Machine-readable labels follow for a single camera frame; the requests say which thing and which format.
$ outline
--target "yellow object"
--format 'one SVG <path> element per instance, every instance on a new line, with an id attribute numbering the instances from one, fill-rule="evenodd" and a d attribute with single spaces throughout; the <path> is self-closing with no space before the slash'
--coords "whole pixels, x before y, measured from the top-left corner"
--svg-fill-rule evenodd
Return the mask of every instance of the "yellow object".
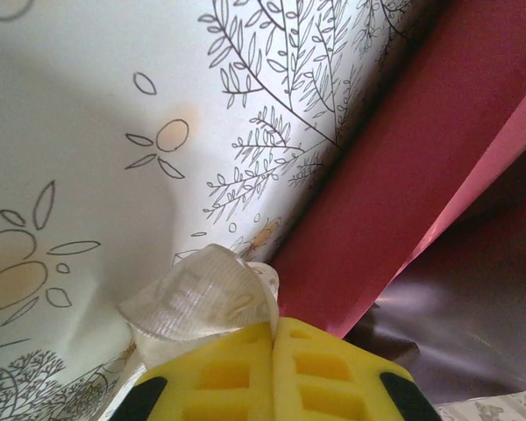
<path id="1" fill-rule="evenodd" d="M 268 323 L 248 326 L 143 375 L 168 379 L 148 421 L 272 421 Z"/>
<path id="2" fill-rule="evenodd" d="M 159 391 L 139 391 L 148 381 L 161 381 Z M 274 344 L 267 323 L 252 325 L 149 371 L 137 385 L 116 421 L 440 419 L 404 368 L 292 318 L 281 318 Z M 146 400 L 143 411 L 137 405 Z"/>
<path id="3" fill-rule="evenodd" d="M 380 380 L 402 367 L 293 318 L 274 342 L 275 420 L 403 420 Z"/>

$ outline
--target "branch illustration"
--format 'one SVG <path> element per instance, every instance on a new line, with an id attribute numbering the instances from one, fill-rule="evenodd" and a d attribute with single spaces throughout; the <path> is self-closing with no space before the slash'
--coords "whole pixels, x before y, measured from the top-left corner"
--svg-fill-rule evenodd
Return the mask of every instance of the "branch illustration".
<path id="1" fill-rule="evenodd" d="M 407 31 L 399 29 L 397 24 L 401 16 L 407 12 L 411 2 L 412 0 L 401 0 L 399 3 L 396 1 L 387 3 L 386 0 L 365 0 L 365 2 L 359 4 L 353 28 L 357 25 L 363 25 L 363 28 L 357 32 L 357 36 L 352 42 L 354 51 L 358 50 L 360 57 L 362 57 L 372 48 L 373 39 L 378 38 L 380 33 L 387 31 L 387 42 L 382 48 L 378 59 L 380 66 L 382 66 L 386 59 L 387 51 L 396 36 L 409 40 Z M 381 25 L 377 25 L 376 12 L 379 10 L 381 10 L 383 15 Z"/>
<path id="2" fill-rule="evenodd" d="M 357 68 L 353 64 L 351 66 L 351 73 L 349 74 L 349 77 L 343 80 L 343 84 L 345 86 L 345 89 L 343 90 L 343 103 L 337 106 L 339 114 L 337 116 L 338 124 L 335 128 L 338 139 L 342 139 L 345 136 L 347 130 L 351 128 L 349 122 L 356 120 L 358 111 L 356 98 L 359 94 L 358 87 L 360 82 L 360 78 L 357 77 L 357 74 L 360 73 L 361 69 L 362 65 L 360 65 L 360 68 L 357 71 Z"/>
<path id="3" fill-rule="evenodd" d="M 263 2 L 261 0 L 257 0 L 257 3 L 259 4 L 259 7 L 263 11 L 263 13 L 265 13 L 267 18 L 269 19 L 269 21 L 271 21 L 273 23 L 273 25 L 275 25 L 281 31 L 285 31 L 286 22 L 285 22 L 284 16 L 282 16 L 282 25 L 281 25 L 280 22 L 278 22 L 275 18 L 273 18 L 273 16 L 271 16 L 271 13 L 269 13 L 269 11 L 265 8 L 265 6 L 263 5 Z M 284 10 L 284 7 L 282 6 L 282 2 L 281 2 L 281 7 L 280 8 L 273 2 L 268 2 L 267 3 L 267 7 L 269 8 L 269 10 L 272 13 L 282 13 L 283 10 Z"/>
<path id="4" fill-rule="evenodd" d="M 309 19 L 309 22 L 306 22 L 313 6 L 314 0 L 309 0 L 306 3 L 304 3 L 303 0 L 296 2 L 295 29 L 292 30 L 292 33 L 296 36 L 294 40 L 296 54 L 290 56 L 292 67 L 292 87 L 289 92 L 290 101 L 292 101 L 292 93 L 304 85 L 301 72 L 316 51 L 316 46 L 313 46 L 310 50 L 304 48 L 314 25 L 313 16 Z"/>
<path id="5" fill-rule="evenodd" d="M 213 2 L 213 11 L 214 15 L 202 15 L 199 18 L 200 22 L 204 23 L 210 23 L 214 24 L 213 26 L 209 26 L 207 30 L 211 33 L 219 33 L 222 34 L 217 41 L 219 41 L 222 37 L 224 37 L 224 40 L 227 41 L 228 46 L 224 47 L 224 50 L 222 50 L 219 55 L 216 57 L 215 60 L 212 61 L 210 64 L 211 67 L 215 67 L 219 63 L 221 63 L 228 54 L 233 51 L 236 56 L 238 57 L 238 63 L 239 66 L 247 72 L 249 76 L 258 84 L 258 86 L 262 87 L 263 90 L 277 103 L 279 103 L 282 107 L 284 107 L 286 110 L 288 110 L 293 117 L 297 118 L 301 123 L 303 123 L 309 130 L 312 130 L 313 132 L 319 134 L 324 139 L 327 139 L 331 144 L 336 145 L 335 141 L 331 139 L 329 136 L 327 136 L 325 133 L 321 132 L 316 125 L 311 124 L 309 121 L 307 121 L 303 116 L 301 116 L 299 113 L 297 113 L 288 103 L 285 103 L 282 99 L 280 99 L 276 93 L 274 93 L 269 87 L 266 86 L 265 83 L 263 83 L 259 78 L 259 72 L 261 69 L 260 61 L 253 62 L 252 57 L 254 57 L 254 50 L 253 54 L 250 55 L 248 52 L 247 56 L 244 56 L 242 54 L 243 49 L 243 42 L 236 42 L 234 40 L 234 36 L 236 34 L 236 31 L 238 29 L 238 17 L 234 17 L 234 19 L 231 21 L 231 24 L 228 25 L 229 22 L 229 6 L 228 6 L 228 0 L 215 0 Z M 217 47 L 214 47 L 214 51 L 212 53 L 215 53 L 219 51 L 220 48 L 224 46 L 224 43 L 218 44 Z M 267 62 L 269 66 L 277 73 L 284 73 L 287 71 L 287 69 L 281 65 L 277 61 L 270 61 L 267 59 Z"/>
<path id="6" fill-rule="evenodd" d="M 263 160 L 263 171 L 260 171 L 261 165 L 259 162 L 255 161 L 253 169 L 241 170 L 239 167 L 235 167 L 233 180 L 226 180 L 222 174 L 217 174 L 216 182 L 207 182 L 207 185 L 212 189 L 210 196 L 216 197 L 211 209 L 203 209 L 203 212 L 207 214 L 207 219 L 215 217 L 214 223 L 216 223 L 228 211 L 226 221 L 230 220 L 240 203 L 243 204 L 243 209 L 245 209 L 255 195 L 261 197 L 269 180 L 278 181 L 279 176 L 285 175 L 299 158 L 306 156 L 310 151 L 314 151 L 323 143 L 325 143 L 325 139 L 301 153 L 291 153 L 287 159 L 282 157 L 274 158 L 273 154 L 269 153 Z M 308 165 L 315 168 L 321 167 L 323 164 L 319 160 L 322 159 L 322 156 L 322 154 L 314 153 L 311 160 L 306 159 L 304 166 L 299 167 L 301 170 L 299 173 L 304 172 L 304 176 L 300 178 L 308 178 L 310 176 L 310 174 L 305 174 Z"/>
<path id="7" fill-rule="evenodd" d="M 316 175 L 325 169 L 320 153 L 313 153 L 311 158 L 305 158 L 302 165 L 297 165 L 298 172 L 288 180 L 290 187 L 300 187 L 311 184 Z"/>
<path id="8" fill-rule="evenodd" d="M 329 112 L 333 119 L 333 124 L 337 127 L 337 104 L 336 95 L 340 86 L 337 71 L 343 58 L 342 51 L 345 48 L 344 38 L 349 30 L 351 18 L 345 19 L 346 0 L 322 0 L 317 9 L 325 10 L 323 15 L 319 15 L 316 22 L 317 35 L 312 36 L 312 41 L 316 43 L 323 53 L 314 58 L 314 62 L 319 63 L 317 71 L 305 72 L 307 78 L 304 88 L 304 95 L 301 100 L 308 98 L 305 111 L 311 111 L 319 103 L 324 107 L 323 111 L 316 113 L 313 118 L 320 118 Z M 334 143 L 338 144 L 338 131 L 335 131 Z"/>

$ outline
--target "wrapping paper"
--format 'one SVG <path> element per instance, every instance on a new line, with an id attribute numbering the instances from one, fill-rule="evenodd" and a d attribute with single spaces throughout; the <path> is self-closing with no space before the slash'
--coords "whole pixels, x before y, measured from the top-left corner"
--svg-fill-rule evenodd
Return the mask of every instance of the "wrapping paper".
<path id="1" fill-rule="evenodd" d="M 525 98 L 526 1 L 452 2 L 272 260 L 282 313 L 344 336 Z"/>
<path id="2" fill-rule="evenodd" d="M 526 204 L 451 228 L 347 338 L 406 367 L 433 403 L 526 390 Z"/>
<path id="3" fill-rule="evenodd" d="M 264 260 L 431 3 L 0 0 L 0 420 L 89 419 L 118 303 Z"/>
<path id="4" fill-rule="evenodd" d="M 526 391 L 513 395 L 473 399 L 437 407 L 444 421 L 526 420 Z"/>

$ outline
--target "orange fruit illustration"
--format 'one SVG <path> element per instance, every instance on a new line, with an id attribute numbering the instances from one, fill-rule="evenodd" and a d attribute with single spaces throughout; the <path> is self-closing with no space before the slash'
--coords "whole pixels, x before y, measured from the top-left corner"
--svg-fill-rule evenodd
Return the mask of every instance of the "orange fruit illustration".
<path id="1" fill-rule="evenodd" d="M 0 231 L 0 268 L 32 256 L 36 248 L 35 238 L 24 230 Z"/>
<path id="2" fill-rule="evenodd" d="M 40 261 L 27 261 L 0 271 L 0 310 L 25 300 L 39 290 L 48 276 Z"/>
<path id="3" fill-rule="evenodd" d="M 180 148 L 189 136 L 189 125 L 177 118 L 164 125 L 156 135 L 156 146 L 163 152 L 173 152 Z"/>

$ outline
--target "red paper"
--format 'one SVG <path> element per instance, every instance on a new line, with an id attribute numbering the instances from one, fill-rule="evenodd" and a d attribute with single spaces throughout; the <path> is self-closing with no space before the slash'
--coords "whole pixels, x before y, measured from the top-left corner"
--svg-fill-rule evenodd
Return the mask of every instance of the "red paper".
<path id="1" fill-rule="evenodd" d="M 283 314 L 345 335 L 526 97 L 526 0 L 453 2 L 274 258 Z"/>

